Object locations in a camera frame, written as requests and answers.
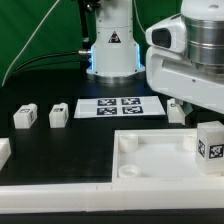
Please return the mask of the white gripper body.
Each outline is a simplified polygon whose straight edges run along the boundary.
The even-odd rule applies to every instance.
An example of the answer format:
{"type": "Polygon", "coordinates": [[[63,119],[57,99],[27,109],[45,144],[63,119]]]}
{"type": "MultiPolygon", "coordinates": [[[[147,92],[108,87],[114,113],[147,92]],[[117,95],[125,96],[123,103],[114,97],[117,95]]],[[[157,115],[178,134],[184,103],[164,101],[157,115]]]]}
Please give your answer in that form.
{"type": "Polygon", "coordinates": [[[155,92],[224,114],[224,75],[200,72],[181,54],[150,47],[146,78],[155,92]]]}

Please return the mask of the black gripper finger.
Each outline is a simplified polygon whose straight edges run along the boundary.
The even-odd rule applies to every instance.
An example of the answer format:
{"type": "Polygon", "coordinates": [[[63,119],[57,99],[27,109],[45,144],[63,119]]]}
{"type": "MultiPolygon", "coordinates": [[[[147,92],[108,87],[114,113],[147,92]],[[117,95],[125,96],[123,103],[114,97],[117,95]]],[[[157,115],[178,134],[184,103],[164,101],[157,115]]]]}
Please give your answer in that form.
{"type": "Polygon", "coordinates": [[[181,105],[181,109],[182,109],[182,124],[185,125],[186,124],[186,118],[193,111],[193,107],[190,103],[184,102],[181,105]]]}

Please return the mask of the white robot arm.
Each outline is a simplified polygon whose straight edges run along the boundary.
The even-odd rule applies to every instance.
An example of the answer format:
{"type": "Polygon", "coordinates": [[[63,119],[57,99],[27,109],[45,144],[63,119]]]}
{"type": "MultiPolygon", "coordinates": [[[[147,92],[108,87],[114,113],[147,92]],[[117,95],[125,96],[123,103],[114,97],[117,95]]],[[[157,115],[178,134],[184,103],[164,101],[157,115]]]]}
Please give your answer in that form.
{"type": "Polygon", "coordinates": [[[84,1],[96,18],[90,79],[122,83],[145,72],[153,91],[224,114],[224,0],[182,0],[178,14],[145,31],[144,63],[133,38],[133,0],[84,1]]]}

